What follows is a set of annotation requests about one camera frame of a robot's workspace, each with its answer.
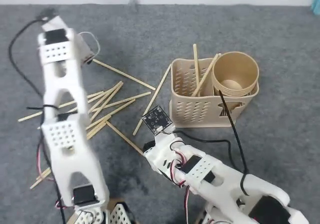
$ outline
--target electrical wire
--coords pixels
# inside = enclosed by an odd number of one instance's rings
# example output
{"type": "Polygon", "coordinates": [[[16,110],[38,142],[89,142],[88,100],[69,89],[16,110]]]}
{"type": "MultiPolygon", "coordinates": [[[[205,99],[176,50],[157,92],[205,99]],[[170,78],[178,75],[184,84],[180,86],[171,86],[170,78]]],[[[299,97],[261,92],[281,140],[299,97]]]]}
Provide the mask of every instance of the electrical wire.
{"type": "Polygon", "coordinates": [[[168,132],[164,132],[162,131],[164,134],[167,134],[167,135],[170,135],[170,134],[182,134],[184,135],[185,137],[191,139],[191,140],[195,140],[195,141],[198,141],[198,142],[203,142],[203,143],[227,143],[228,144],[228,156],[229,156],[229,160],[230,160],[230,163],[232,165],[232,167],[237,170],[237,171],[240,171],[240,169],[236,166],[234,160],[233,160],[233,156],[232,156],[232,152],[231,152],[231,142],[227,139],[221,139],[221,140],[203,140],[203,139],[199,139],[199,138],[196,138],[196,137],[193,137],[191,135],[188,135],[186,134],[185,132],[183,132],[182,130],[174,130],[172,133],[168,133],[168,132]]]}
{"type": "Polygon", "coordinates": [[[41,170],[41,156],[40,156],[40,151],[41,151],[41,143],[39,142],[38,144],[37,144],[37,147],[36,147],[37,149],[37,152],[36,152],[36,168],[37,168],[37,170],[38,170],[38,174],[39,174],[39,176],[41,177],[41,179],[46,179],[46,180],[50,180],[50,181],[53,181],[53,179],[52,178],[46,178],[46,177],[43,177],[43,175],[42,175],[42,170],[41,170]]]}
{"type": "Polygon", "coordinates": [[[226,220],[217,220],[217,221],[215,221],[215,222],[214,222],[214,223],[212,223],[212,224],[219,224],[219,223],[232,224],[231,222],[226,221],[226,220]]]}
{"type": "Polygon", "coordinates": [[[177,155],[179,155],[179,156],[181,157],[182,165],[184,165],[184,164],[186,163],[186,161],[187,161],[186,158],[185,158],[185,156],[184,156],[182,153],[180,153],[179,151],[177,151],[177,150],[175,150],[175,149],[172,148],[172,145],[175,144],[175,143],[177,143],[177,142],[182,142],[182,143],[184,144],[183,141],[181,141],[181,140],[176,140],[176,141],[174,141],[174,142],[172,142],[172,143],[170,144],[170,150],[174,151],[177,155]]]}
{"type": "Polygon", "coordinates": [[[178,187],[182,187],[182,185],[186,182],[185,180],[182,180],[182,181],[180,181],[180,182],[176,182],[175,181],[175,178],[174,178],[174,162],[175,161],[179,161],[180,162],[180,164],[182,164],[182,162],[180,161],[180,160],[177,160],[177,159],[174,159],[174,160],[172,160],[172,162],[171,162],[171,164],[170,164],[170,178],[171,178],[171,180],[172,180],[172,182],[175,184],[175,185],[177,185],[178,187]]]}
{"type": "Polygon", "coordinates": [[[190,190],[190,186],[188,185],[187,187],[186,187],[186,191],[185,191],[185,194],[184,194],[184,213],[185,213],[185,215],[186,215],[186,217],[185,217],[185,222],[186,222],[186,224],[189,224],[189,214],[188,214],[188,199],[189,199],[189,190],[190,190]]]}
{"type": "Polygon", "coordinates": [[[16,33],[16,35],[14,36],[14,38],[11,40],[9,47],[8,47],[8,57],[9,60],[12,64],[12,66],[14,67],[14,69],[17,71],[17,73],[33,88],[33,90],[36,92],[36,94],[42,98],[42,93],[40,92],[40,90],[34,85],[34,83],[28,79],[28,77],[20,70],[20,68],[17,66],[16,62],[14,61],[13,58],[13,54],[12,54],[12,49],[13,46],[16,42],[16,40],[19,38],[19,36],[26,31],[26,29],[28,29],[31,25],[35,24],[35,23],[39,23],[39,22],[43,22],[42,20],[32,20],[29,23],[27,23],[21,30],[19,30],[18,33],[16,33]]]}
{"type": "Polygon", "coordinates": [[[241,146],[241,142],[240,142],[240,139],[239,139],[239,136],[238,136],[238,133],[237,133],[237,130],[236,130],[236,127],[234,126],[234,123],[232,121],[232,118],[230,116],[230,112],[229,112],[229,109],[227,107],[227,104],[226,104],[226,101],[224,99],[224,95],[222,94],[221,90],[219,90],[219,94],[220,94],[220,97],[221,97],[221,100],[222,100],[222,103],[223,103],[223,106],[224,106],[224,109],[226,111],[226,114],[228,116],[228,119],[229,119],[229,122],[230,122],[230,125],[232,127],[232,130],[234,131],[234,135],[236,137],[236,142],[238,144],[238,148],[239,148],[239,151],[240,151],[240,155],[241,155],[241,159],[242,159],[242,163],[243,163],[243,167],[244,167],[244,171],[243,171],[243,176],[241,178],[241,181],[240,181],[240,187],[241,187],[241,190],[242,192],[245,194],[245,195],[248,195],[248,193],[245,191],[245,188],[244,188],[244,181],[245,181],[245,177],[246,175],[249,173],[249,169],[247,167],[247,162],[246,162],[246,158],[245,158],[245,154],[243,152],[243,149],[242,149],[242,146],[241,146]]]}
{"type": "MultiPolygon", "coordinates": [[[[13,50],[13,46],[16,42],[16,40],[19,38],[19,36],[24,32],[26,31],[26,29],[28,29],[31,25],[35,24],[35,23],[38,23],[38,22],[41,22],[43,23],[43,20],[32,20],[30,21],[29,23],[27,23],[21,30],[18,31],[18,33],[13,37],[13,39],[11,40],[10,44],[9,44],[9,47],[8,47],[8,57],[9,57],[9,60],[13,66],[13,68],[16,70],[16,72],[22,77],[22,79],[24,79],[31,87],[32,89],[34,90],[34,92],[42,99],[43,95],[42,93],[40,92],[40,90],[35,86],[35,84],[20,70],[20,68],[17,66],[17,64],[15,63],[14,61],[14,58],[13,58],[13,53],[12,53],[12,50],[13,50]]],[[[43,113],[41,115],[41,124],[43,123],[43,120],[44,120],[44,110],[43,110],[43,113]]],[[[43,133],[42,133],[42,130],[40,130],[40,137],[39,137],[39,142],[38,142],[38,145],[39,145],[39,148],[40,146],[42,146],[42,150],[43,150],[43,155],[45,157],[45,160],[46,160],[46,163],[47,165],[51,168],[51,162],[50,162],[50,159],[48,158],[48,155],[47,155],[47,152],[46,152],[46,149],[45,149],[45,145],[44,145],[44,139],[43,139],[43,133]]],[[[63,206],[62,206],[62,202],[61,202],[61,194],[60,194],[60,191],[59,191],[59,188],[58,188],[58,185],[57,185],[57,182],[56,182],[56,178],[55,178],[55,175],[54,173],[52,172],[52,176],[53,176],[53,180],[54,180],[54,185],[55,185],[55,189],[56,189],[56,194],[57,194],[57,198],[58,198],[58,202],[59,202],[59,208],[60,208],[60,213],[61,213],[61,218],[62,218],[62,222],[63,224],[66,224],[66,217],[64,215],[64,210],[63,210],[63,206]]]]}
{"type": "Polygon", "coordinates": [[[98,50],[96,51],[96,53],[94,54],[94,56],[92,58],[95,58],[99,53],[100,53],[100,50],[101,50],[101,47],[100,47],[100,43],[98,41],[98,39],[95,37],[95,35],[91,32],[80,32],[79,35],[82,35],[82,34],[89,34],[92,36],[92,38],[95,40],[96,44],[97,44],[97,48],[98,50]]]}

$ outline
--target paper cup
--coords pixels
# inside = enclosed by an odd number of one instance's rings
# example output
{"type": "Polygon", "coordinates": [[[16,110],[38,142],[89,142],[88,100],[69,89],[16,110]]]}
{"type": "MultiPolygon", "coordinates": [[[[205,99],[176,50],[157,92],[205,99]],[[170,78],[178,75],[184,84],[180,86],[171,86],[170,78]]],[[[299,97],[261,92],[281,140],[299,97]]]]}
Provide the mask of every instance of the paper cup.
{"type": "Polygon", "coordinates": [[[259,77],[256,61],[242,52],[227,52],[213,66],[213,85],[227,96],[245,96],[255,87],[259,77]]]}

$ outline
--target white wire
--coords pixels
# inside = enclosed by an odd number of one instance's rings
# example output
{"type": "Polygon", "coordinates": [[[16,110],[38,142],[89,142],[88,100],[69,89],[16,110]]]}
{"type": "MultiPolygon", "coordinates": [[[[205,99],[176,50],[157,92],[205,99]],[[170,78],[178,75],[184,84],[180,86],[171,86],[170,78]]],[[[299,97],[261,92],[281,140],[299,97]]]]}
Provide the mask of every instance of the white wire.
{"type": "Polygon", "coordinates": [[[91,35],[92,38],[95,40],[95,42],[96,42],[96,44],[97,44],[97,47],[98,47],[98,50],[97,50],[97,52],[94,54],[93,58],[96,57],[96,56],[100,53],[100,50],[101,50],[101,48],[100,48],[100,43],[99,43],[98,39],[97,39],[97,38],[95,37],[95,35],[94,35],[93,33],[91,33],[91,32],[81,32],[81,33],[79,33],[79,35],[82,35],[82,34],[89,34],[89,35],[91,35]]]}
{"type": "Polygon", "coordinates": [[[218,220],[218,221],[215,221],[213,224],[219,224],[219,223],[232,224],[231,222],[228,222],[226,220],[218,220]]]}

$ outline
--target black cable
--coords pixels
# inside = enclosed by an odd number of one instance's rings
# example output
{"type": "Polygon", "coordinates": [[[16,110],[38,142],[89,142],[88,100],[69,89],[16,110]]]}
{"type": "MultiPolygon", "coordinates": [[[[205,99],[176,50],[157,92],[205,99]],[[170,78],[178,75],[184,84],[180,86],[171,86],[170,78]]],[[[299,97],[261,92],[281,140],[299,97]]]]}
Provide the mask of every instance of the black cable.
{"type": "Polygon", "coordinates": [[[28,79],[28,77],[19,69],[19,67],[17,66],[17,64],[14,61],[13,55],[12,55],[12,49],[13,46],[16,42],[16,40],[19,38],[19,36],[27,29],[29,28],[31,25],[38,23],[38,22],[43,22],[43,20],[32,20],[29,23],[27,23],[15,36],[14,38],[11,40],[10,44],[9,44],[9,48],[8,48],[8,56],[9,56],[9,60],[12,64],[12,66],[14,67],[14,69],[17,71],[17,73],[33,88],[33,90],[36,92],[36,94],[42,98],[42,94],[40,92],[40,90],[34,85],[34,83],[28,79]]]}
{"type": "Polygon", "coordinates": [[[242,146],[241,146],[241,142],[240,142],[240,139],[239,139],[239,136],[238,136],[236,127],[234,126],[234,123],[233,123],[232,118],[231,118],[231,116],[230,116],[229,109],[228,109],[228,107],[227,107],[227,104],[226,104],[226,102],[225,102],[225,99],[224,99],[224,97],[223,97],[223,94],[222,94],[221,90],[219,90],[219,94],[220,94],[220,97],[221,97],[221,100],[222,100],[224,109],[225,109],[225,111],[226,111],[226,115],[228,116],[229,122],[230,122],[230,124],[231,124],[232,130],[234,131],[233,133],[234,133],[234,135],[235,135],[235,137],[236,137],[236,142],[237,142],[237,144],[238,144],[239,151],[240,151],[240,155],[241,155],[241,159],[242,159],[242,162],[243,162],[244,171],[243,171],[243,176],[242,176],[241,181],[240,181],[240,187],[241,187],[241,190],[243,191],[243,193],[244,193],[245,195],[248,195],[248,193],[245,191],[244,186],[243,186],[243,185],[244,185],[243,183],[244,183],[244,181],[245,181],[245,176],[249,173],[249,169],[248,169],[247,164],[246,164],[247,162],[246,162],[246,160],[245,160],[245,159],[246,159],[246,158],[245,158],[245,154],[244,154],[244,152],[243,152],[243,149],[242,149],[242,146]]]}
{"type": "Polygon", "coordinates": [[[232,157],[232,152],[231,152],[231,142],[228,141],[227,139],[222,139],[222,140],[203,140],[203,139],[199,139],[196,137],[193,137],[191,135],[186,134],[185,132],[183,132],[182,130],[174,130],[172,133],[181,133],[182,135],[186,136],[187,138],[191,139],[191,140],[195,140],[195,141],[199,141],[199,142],[204,142],[204,143],[222,143],[222,142],[226,142],[228,144],[228,155],[229,155],[229,160],[230,163],[232,165],[232,167],[239,171],[239,168],[236,166],[233,157],[232,157]]]}
{"type": "MultiPolygon", "coordinates": [[[[13,49],[13,46],[16,42],[16,40],[19,38],[19,36],[26,30],[28,29],[31,25],[35,24],[35,23],[38,23],[38,22],[43,22],[42,20],[32,20],[30,21],[29,23],[27,23],[15,36],[14,38],[11,40],[10,44],[9,44],[9,47],[8,47],[8,57],[9,57],[9,60],[12,64],[12,66],[14,67],[14,69],[17,71],[17,73],[33,88],[33,90],[35,91],[35,93],[42,99],[43,95],[42,93],[40,92],[40,90],[35,86],[35,84],[28,79],[28,77],[19,69],[19,67],[17,66],[17,64],[15,63],[14,61],[14,58],[13,58],[13,54],[12,54],[12,49],[13,49]]],[[[43,105],[43,107],[52,107],[51,105],[43,105]]],[[[43,124],[43,120],[44,120],[44,111],[41,115],[41,125],[43,124]]],[[[44,145],[44,139],[43,139],[43,133],[42,133],[42,130],[40,130],[40,138],[39,138],[39,142],[37,144],[37,151],[39,150],[40,146],[42,145],[42,150],[43,150],[43,155],[45,157],[45,161],[47,163],[47,165],[50,167],[50,169],[52,170],[51,168],[51,162],[50,162],[50,159],[48,158],[48,155],[47,155],[47,152],[46,152],[46,149],[45,149],[45,145],[44,145]]],[[[62,206],[62,202],[61,202],[61,194],[60,194],[60,191],[59,191],[59,187],[57,185],[57,182],[56,182],[56,178],[55,178],[55,175],[52,171],[52,176],[53,176],[53,180],[54,180],[54,185],[55,185],[55,189],[56,189],[56,194],[58,196],[58,200],[59,200],[59,205],[60,205],[60,213],[61,213],[61,218],[62,218],[62,222],[63,224],[66,224],[66,217],[64,215],[64,210],[63,210],[63,206],[62,206]]]]}

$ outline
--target scattered chopstick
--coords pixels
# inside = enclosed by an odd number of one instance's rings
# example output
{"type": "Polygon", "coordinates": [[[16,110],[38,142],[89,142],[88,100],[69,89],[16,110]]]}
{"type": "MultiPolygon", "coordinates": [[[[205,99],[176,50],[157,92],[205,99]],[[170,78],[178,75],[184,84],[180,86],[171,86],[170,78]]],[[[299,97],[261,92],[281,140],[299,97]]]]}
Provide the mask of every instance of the scattered chopstick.
{"type": "MultiPolygon", "coordinates": [[[[95,97],[95,96],[101,94],[102,92],[103,92],[103,91],[99,91],[99,92],[96,92],[96,93],[94,93],[94,94],[88,95],[87,97],[88,97],[88,98],[92,98],[92,97],[95,97]]],[[[64,104],[59,105],[59,108],[62,108],[62,107],[68,106],[68,105],[72,105],[72,104],[74,104],[74,103],[75,103],[75,101],[72,100],[72,101],[69,101],[69,102],[67,102],[67,103],[64,103],[64,104]]],[[[28,115],[28,116],[25,116],[25,117],[23,117],[23,118],[20,118],[20,119],[18,120],[18,122],[22,122],[22,121],[25,121],[25,120],[29,120],[29,119],[34,118],[34,117],[36,117],[36,116],[39,116],[39,115],[41,115],[41,114],[42,114],[42,111],[39,111],[39,112],[37,112],[37,113],[35,113],[35,114],[28,115]]]]}
{"type": "MultiPolygon", "coordinates": [[[[41,173],[41,176],[43,177],[49,170],[50,170],[50,167],[48,167],[47,169],[45,169],[45,170],[41,173]]],[[[41,176],[38,176],[38,177],[36,178],[36,180],[42,179],[41,176]]]]}
{"type": "Polygon", "coordinates": [[[72,216],[70,216],[66,224],[75,224],[77,218],[78,218],[78,215],[74,212],[72,216]]]}
{"type": "Polygon", "coordinates": [[[35,188],[35,186],[37,186],[42,180],[44,180],[50,174],[51,174],[51,170],[49,168],[49,171],[47,171],[45,174],[42,174],[42,177],[38,178],[37,181],[32,186],[30,186],[30,190],[35,188]]]}
{"type": "Polygon", "coordinates": [[[121,82],[119,84],[119,86],[110,94],[110,96],[107,98],[107,100],[98,108],[98,110],[93,114],[93,116],[90,118],[90,121],[93,121],[101,112],[101,110],[104,108],[104,106],[107,105],[107,103],[109,103],[109,101],[113,98],[113,96],[116,95],[116,93],[120,90],[120,88],[122,87],[123,82],[121,82]]]}
{"type": "MultiPolygon", "coordinates": [[[[166,80],[166,77],[167,77],[167,75],[168,75],[168,73],[170,71],[170,68],[171,68],[171,64],[168,66],[167,70],[165,71],[165,73],[164,73],[164,75],[163,75],[163,77],[162,77],[162,79],[161,79],[161,81],[160,81],[155,93],[153,94],[148,106],[146,107],[146,110],[144,111],[143,115],[147,114],[147,112],[149,111],[151,105],[155,101],[156,96],[158,95],[158,93],[159,93],[164,81],[166,80]]],[[[142,120],[140,119],[139,122],[138,122],[138,125],[136,126],[136,128],[135,128],[135,130],[133,132],[133,135],[136,135],[136,133],[138,132],[138,130],[139,130],[140,126],[141,126],[141,124],[142,124],[142,120]]]]}
{"type": "MultiPolygon", "coordinates": [[[[93,97],[92,99],[90,99],[90,100],[88,101],[88,104],[91,103],[91,102],[93,102],[93,101],[95,101],[95,100],[97,100],[97,99],[99,99],[99,98],[101,98],[104,94],[106,94],[106,93],[105,93],[104,91],[102,91],[101,94],[99,94],[99,95],[93,97]]],[[[68,110],[67,113],[73,112],[73,111],[75,111],[75,110],[77,110],[77,109],[78,109],[77,107],[74,107],[73,109],[68,110]]]]}
{"type": "Polygon", "coordinates": [[[109,108],[109,107],[111,107],[111,106],[118,105],[118,104],[122,104],[122,103],[124,103],[124,102],[130,101],[130,100],[133,100],[133,99],[137,99],[137,98],[140,98],[140,97],[149,95],[149,94],[151,94],[151,92],[145,92],[145,93],[140,94],[140,95],[136,95],[136,96],[132,96],[132,97],[126,98],[126,99],[124,99],[124,100],[119,100],[119,101],[116,101],[116,102],[113,102],[113,103],[111,103],[111,104],[108,104],[108,105],[104,106],[104,109],[109,108]]]}
{"type": "Polygon", "coordinates": [[[106,124],[115,131],[123,140],[125,140],[130,146],[132,146],[140,155],[144,155],[142,150],[137,147],[136,144],[134,144],[132,141],[130,141],[125,135],[123,135],[117,128],[115,128],[110,122],[106,121],[106,124]]]}
{"type": "Polygon", "coordinates": [[[200,77],[199,77],[199,62],[198,62],[198,50],[197,50],[197,48],[196,48],[196,44],[194,44],[193,45],[193,57],[194,57],[194,59],[195,59],[195,61],[194,61],[194,72],[195,72],[195,85],[196,85],[196,87],[198,87],[198,85],[199,85],[199,82],[200,82],[200,77]]]}
{"type": "Polygon", "coordinates": [[[94,59],[94,62],[96,62],[97,64],[99,64],[99,65],[101,65],[101,66],[104,66],[104,67],[106,67],[106,68],[108,68],[108,69],[110,69],[110,70],[112,70],[112,71],[115,71],[115,72],[117,72],[118,74],[121,74],[121,75],[123,75],[123,76],[125,76],[125,77],[127,77],[127,78],[129,78],[129,79],[131,79],[131,80],[133,80],[133,81],[136,81],[137,83],[139,83],[139,84],[141,84],[141,85],[144,85],[144,86],[148,87],[149,89],[156,90],[155,87],[153,87],[153,86],[151,86],[151,85],[148,85],[147,83],[145,83],[145,82],[143,82],[143,81],[141,81],[141,80],[138,80],[137,78],[132,77],[131,75],[128,75],[128,74],[126,74],[125,72],[122,72],[122,71],[120,71],[120,70],[118,70],[118,69],[116,69],[116,68],[114,68],[114,67],[112,67],[112,66],[110,66],[110,65],[107,65],[107,64],[105,64],[105,63],[103,63],[103,62],[101,62],[101,61],[99,61],[99,60],[94,59]]]}
{"type": "Polygon", "coordinates": [[[102,121],[99,123],[95,128],[93,128],[88,134],[87,134],[87,140],[90,140],[94,135],[96,135],[102,128],[105,127],[106,121],[110,119],[111,116],[105,119],[105,121],[102,121]]]}
{"type": "Polygon", "coordinates": [[[120,110],[124,109],[125,107],[127,107],[128,105],[132,104],[134,101],[136,101],[135,99],[128,101],[127,103],[125,103],[124,105],[121,105],[119,108],[113,110],[112,112],[110,112],[108,115],[105,115],[104,117],[100,118],[99,120],[95,121],[94,123],[92,123],[91,125],[89,125],[86,130],[94,127],[95,125],[99,124],[101,121],[105,120],[105,119],[110,119],[110,117],[116,113],[118,113],[120,110]]]}
{"type": "Polygon", "coordinates": [[[89,113],[91,113],[92,110],[95,109],[99,104],[101,104],[102,101],[105,100],[120,84],[123,84],[123,82],[120,81],[115,86],[113,86],[111,89],[107,90],[105,92],[104,96],[89,109],[89,113]]]}
{"type": "Polygon", "coordinates": [[[215,62],[216,62],[217,59],[220,57],[220,55],[221,55],[221,54],[219,53],[219,54],[216,54],[216,55],[214,56],[214,58],[212,59],[210,65],[209,65],[209,67],[208,67],[207,70],[205,71],[205,73],[204,73],[204,75],[203,75],[203,77],[202,77],[199,85],[196,87],[196,89],[195,89],[194,92],[192,93],[192,95],[191,95],[192,97],[194,97],[194,96],[197,95],[197,93],[199,92],[201,86],[202,86],[203,83],[206,81],[207,76],[208,76],[209,73],[211,72],[212,67],[214,66],[215,62]]]}

